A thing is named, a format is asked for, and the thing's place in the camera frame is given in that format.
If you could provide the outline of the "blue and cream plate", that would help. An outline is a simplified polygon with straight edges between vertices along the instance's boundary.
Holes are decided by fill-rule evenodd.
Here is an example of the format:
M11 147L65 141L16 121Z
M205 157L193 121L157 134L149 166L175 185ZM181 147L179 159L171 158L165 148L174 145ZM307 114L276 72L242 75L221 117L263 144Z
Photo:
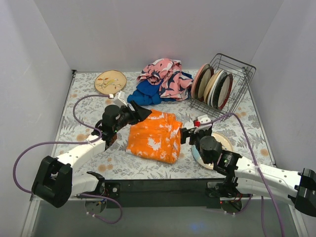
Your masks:
M230 152L233 151L233 146L232 146L230 140L226 136L224 136L223 134L218 133L218 132L213 132L212 136L215 138L215 140L217 142L220 142L222 144L223 150L227 150L227 151L230 151ZM194 145L192 146L192 154L193 154L194 160L199 165L201 165L202 167L204 167L206 169L213 170L213 164L205 164L205 163L203 163L203 160L202 160L199 152L197 151L197 149L196 149L196 147Z

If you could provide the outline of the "tan bird pattern plate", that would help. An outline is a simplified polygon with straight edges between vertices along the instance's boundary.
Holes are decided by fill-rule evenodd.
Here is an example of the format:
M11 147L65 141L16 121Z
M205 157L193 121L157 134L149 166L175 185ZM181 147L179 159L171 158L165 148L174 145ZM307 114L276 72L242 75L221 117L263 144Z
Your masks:
M125 87L126 82L126 76L122 72L109 70L95 79L94 86L102 94L116 94Z

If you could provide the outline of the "white blue striped plate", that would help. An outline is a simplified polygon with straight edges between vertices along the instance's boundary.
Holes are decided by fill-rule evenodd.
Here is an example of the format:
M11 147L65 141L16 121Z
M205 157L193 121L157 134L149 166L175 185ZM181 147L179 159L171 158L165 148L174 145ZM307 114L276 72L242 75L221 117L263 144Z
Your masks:
M227 76L227 72L224 72L224 74L222 75L222 77L220 78L219 83L217 84L216 90L215 90L215 98L213 99L213 108L217 109L218 108L218 98L219 98L219 94L221 91L221 87L223 85L223 80L225 79L225 77Z

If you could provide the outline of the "red rimmed black plate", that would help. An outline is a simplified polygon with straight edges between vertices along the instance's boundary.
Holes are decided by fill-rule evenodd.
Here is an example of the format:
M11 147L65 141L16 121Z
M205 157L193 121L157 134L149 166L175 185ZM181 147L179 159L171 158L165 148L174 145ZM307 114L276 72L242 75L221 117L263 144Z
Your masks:
M223 80L223 85L218 98L218 109L222 110L227 103L233 85L233 75L229 73Z

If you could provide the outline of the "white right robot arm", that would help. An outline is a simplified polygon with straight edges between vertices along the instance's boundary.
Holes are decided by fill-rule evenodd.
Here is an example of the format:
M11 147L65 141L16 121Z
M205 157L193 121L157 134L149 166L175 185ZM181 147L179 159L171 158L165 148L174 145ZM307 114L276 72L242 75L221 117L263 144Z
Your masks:
M225 176L213 190L221 197L237 194L271 197L294 206L311 217L316 215L316 173L304 168L290 171L259 164L238 153L225 150L212 136L208 117L195 120L195 126L182 128L181 144L189 142L206 165Z

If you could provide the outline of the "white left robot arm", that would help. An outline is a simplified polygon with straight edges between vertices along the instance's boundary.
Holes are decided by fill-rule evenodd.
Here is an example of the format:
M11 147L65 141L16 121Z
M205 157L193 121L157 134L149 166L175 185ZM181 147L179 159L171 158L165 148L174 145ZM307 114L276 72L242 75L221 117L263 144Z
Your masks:
M136 102L131 105L107 106L87 141L56 158L46 156L40 163L32 194L57 208L73 196L104 197L107 189L102 175L93 171L78 176L74 173L94 156L107 150L116 141L118 131L128 124L144 121L152 113Z

